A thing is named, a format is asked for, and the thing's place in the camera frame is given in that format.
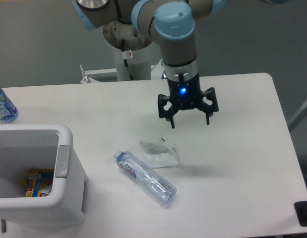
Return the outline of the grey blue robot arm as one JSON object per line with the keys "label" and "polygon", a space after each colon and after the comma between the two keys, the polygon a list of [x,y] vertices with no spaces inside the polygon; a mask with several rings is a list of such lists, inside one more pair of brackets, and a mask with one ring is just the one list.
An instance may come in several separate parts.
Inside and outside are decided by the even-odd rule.
{"label": "grey blue robot arm", "polygon": [[178,111],[199,109],[209,120],[219,110],[213,87],[202,91],[197,66],[195,20],[225,6],[224,0],[75,0],[87,29],[118,21],[160,46],[170,95],[158,95],[160,118],[174,123]]}

